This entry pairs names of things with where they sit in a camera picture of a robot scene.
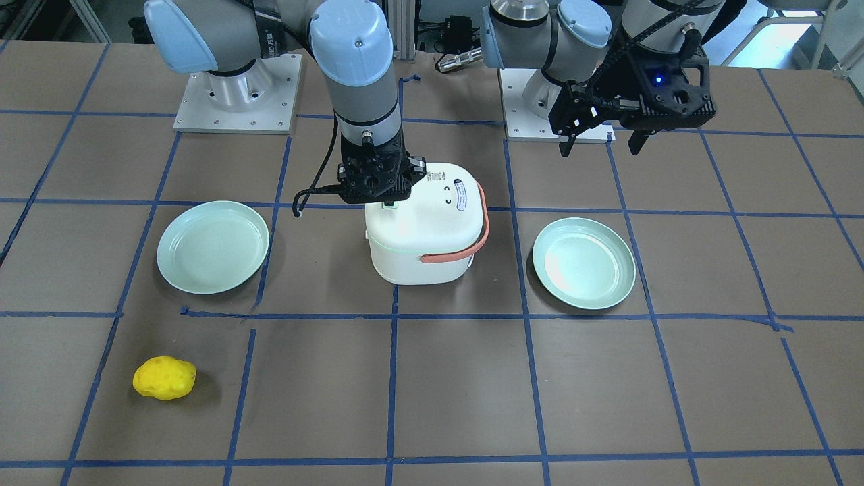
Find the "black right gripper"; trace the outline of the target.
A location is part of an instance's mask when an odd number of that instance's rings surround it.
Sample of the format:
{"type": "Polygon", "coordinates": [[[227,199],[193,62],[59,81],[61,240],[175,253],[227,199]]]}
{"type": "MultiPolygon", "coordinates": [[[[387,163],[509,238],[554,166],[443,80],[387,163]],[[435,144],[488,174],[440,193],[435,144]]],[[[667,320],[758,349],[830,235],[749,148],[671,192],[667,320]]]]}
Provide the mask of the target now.
{"type": "Polygon", "coordinates": [[[410,156],[402,135],[378,145],[370,136],[351,142],[341,135],[340,154],[337,194],[348,204],[402,202],[428,173],[426,159],[410,156]]]}

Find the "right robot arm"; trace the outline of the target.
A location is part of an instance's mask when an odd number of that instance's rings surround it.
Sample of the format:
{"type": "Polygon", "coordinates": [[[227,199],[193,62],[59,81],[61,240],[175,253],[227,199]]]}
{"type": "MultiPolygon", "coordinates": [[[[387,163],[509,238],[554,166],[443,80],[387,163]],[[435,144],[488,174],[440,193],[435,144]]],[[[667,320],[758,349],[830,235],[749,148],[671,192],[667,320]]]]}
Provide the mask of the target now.
{"type": "Polygon", "coordinates": [[[373,1],[148,1],[167,67],[188,74],[173,128],[287,134],[303,61],[320,68],[342,160],[320,188],[345,203],[406,200],[426,174],[402,135],[393,40],[373,1]]]}

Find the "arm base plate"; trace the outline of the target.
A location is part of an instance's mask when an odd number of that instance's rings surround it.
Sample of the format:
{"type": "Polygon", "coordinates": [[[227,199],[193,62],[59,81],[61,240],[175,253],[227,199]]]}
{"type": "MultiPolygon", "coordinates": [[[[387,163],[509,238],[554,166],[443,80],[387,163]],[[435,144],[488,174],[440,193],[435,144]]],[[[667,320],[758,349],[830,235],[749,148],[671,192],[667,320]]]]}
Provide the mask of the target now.
{"type": "Polygon", "coordinates": [[[499,82],[509,141],[562,141],[548,120],[559,86],[550,83],[538,69],[500,69],[499,82]]]}
{"type": "Polygon", "coordinates": [[[173,129],[187,133],[272,134],[292,132],[305,57],[286,53],[258,59],[232,76],[193,73],[173,129]]]}

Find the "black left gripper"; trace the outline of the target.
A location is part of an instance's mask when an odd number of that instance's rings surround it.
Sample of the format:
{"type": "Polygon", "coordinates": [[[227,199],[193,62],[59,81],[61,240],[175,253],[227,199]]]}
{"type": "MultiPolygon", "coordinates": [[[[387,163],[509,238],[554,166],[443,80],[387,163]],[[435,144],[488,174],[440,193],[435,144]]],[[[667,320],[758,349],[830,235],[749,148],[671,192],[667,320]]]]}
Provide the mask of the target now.
{"type": "Polygon", "coordinates": [[[630,154],[644,148],[652,132],[697,128],[716,116],[709,59],[701,47],[657,53],[633,47],[610,67],[583,82],[568,80],[550,107],[561,157],[569,157],[577,135],[608,120],[632,130],[630,154]]]}

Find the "green plate near right arm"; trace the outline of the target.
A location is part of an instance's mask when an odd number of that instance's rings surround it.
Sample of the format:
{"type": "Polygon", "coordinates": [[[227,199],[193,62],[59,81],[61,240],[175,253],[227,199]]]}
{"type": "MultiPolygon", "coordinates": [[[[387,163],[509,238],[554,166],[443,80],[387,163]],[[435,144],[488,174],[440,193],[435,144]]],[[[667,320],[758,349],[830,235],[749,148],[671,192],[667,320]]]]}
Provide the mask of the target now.
{"type": "Polygon", "coordinates": [[[210,295],[250,279],[271,245],[271,231],[259,213],[239,202],[206,202],[175,218],[161,234],[157,268],[173,288],[210,295]]]}

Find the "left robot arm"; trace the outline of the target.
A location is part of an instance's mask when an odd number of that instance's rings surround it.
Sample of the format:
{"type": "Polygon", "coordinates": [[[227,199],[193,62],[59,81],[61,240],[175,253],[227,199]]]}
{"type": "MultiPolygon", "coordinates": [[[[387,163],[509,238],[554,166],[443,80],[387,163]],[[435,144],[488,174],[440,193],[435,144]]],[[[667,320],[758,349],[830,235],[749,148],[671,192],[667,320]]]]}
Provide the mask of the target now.
{"type": "Polygon", "coordinates": [[[607,122],[630,130],[636,155],[662,130],[716,116],[703,36],[721,1],[624,1],[620,23],[595,1],[491,1],[483,10],[487,67],[531,69],[529,101],[567,157],[577,136],[607,122]]]}

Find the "green plate near left arm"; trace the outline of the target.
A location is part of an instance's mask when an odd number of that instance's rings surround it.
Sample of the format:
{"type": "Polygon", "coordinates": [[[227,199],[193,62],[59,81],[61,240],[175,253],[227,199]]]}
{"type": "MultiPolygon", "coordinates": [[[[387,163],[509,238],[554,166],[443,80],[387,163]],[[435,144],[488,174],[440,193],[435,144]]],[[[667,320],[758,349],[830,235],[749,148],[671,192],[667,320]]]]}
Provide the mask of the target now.
{"type": "Polygon", "coordinates": [[[593,219],[556,219],[537,234],[532,263],[538,280],[559,301],[585,310],[620,304],[635,286],[632,250],[607,225],[593,219]]]}

